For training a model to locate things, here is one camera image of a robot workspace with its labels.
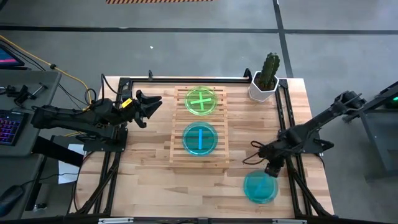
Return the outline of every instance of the rgb keyboard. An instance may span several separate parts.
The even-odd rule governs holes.
[[[0,145],[15,146],[27,117],[27,113],[0,110]]]

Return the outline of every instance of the petri dish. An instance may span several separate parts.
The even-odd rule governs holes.
[[[217,146],[217,132],[209,123],[199,121],[188,125],[182,134],[184,149],[194,156],[210,154]]]
[[[255,170],[244,178],[243,190],[254,203],[269,203],[278,194],[278,181],[263,170]]]
[[[208,115],[217,107],[216,93],[206,86],[196,86],[185,96],[185,107],[189,112],[203,116]]]

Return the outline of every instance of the wooden table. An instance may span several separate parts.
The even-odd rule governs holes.
[[[116,90],[120,77],[107,77]],[[304,80],[288,79],[294,117],[297,124],[311,116]],[[280,129],[275,98],[258,104],[248,97],[248,85],[227,84],[230,166],[224,174],[174,174],[169,167],[170,134],[174,110],[173,84],[135,83],[149,96],[161,95],[163,105],[141,129],[129,123],[126,151],[122,153],[113,201],[112,216],[130,217],[218,217],[218,218],[292,218],[287,171],[279,175],[279,192],[265,205],[249,201],[243,192],[243,179],[252,170],[264,169],[266,162],[248,166],[242,160],[256,152],[250,142],[263,143],[276,138]],[[284,94],[281,92],[283,107]],[[105,97],[115,94],[105,88]],[[98,185],[104,153],[94,153],[81,169],[77,187],[77,203],[81,207]],[[333,213],[325,171],[319,158],[304,154],[307,184],[326,211]],[[102,209],[107,193],[104,194]],[[301,191],[300,208],[304,211]]]

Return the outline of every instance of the concrete floor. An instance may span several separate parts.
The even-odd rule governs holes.
[[[394,0],[280,0],[285,29],[398,29]],[[261,28],[276,29],[272,0],[106,5],[97,0],[12,0],[0,24],[30,26]],[[100,74],[240,77],[258,70],[268,52],[282,55],[278,34],[77,33],[1,31],[33,54],[99,90]],[[345,90],[371,99],[397,81],[396,35],[286,35],[292,72],[304,78],[313,114]],[[282,64],[277,75],[286,77]],[[62,85],[83,98],[69,78]],[[74,107],[58,91],[55,106]],[[55,134],[70,131],[56,130]],[[54,131],[44,131],[44,136]],[[325,153],[326,176],[335,213],[343,218],[398,222],[398,179],[367,183],[380,169],[362,124],[336,119],[321,131],[335,147]]]

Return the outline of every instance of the cactus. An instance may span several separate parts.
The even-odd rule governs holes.
[[[274,77],[279,68],[279,64],[280,59],[276,53],[269,53],[267,55],[261,73],[256,77],[256,85],[261,91],[273,90],[275,88]]]

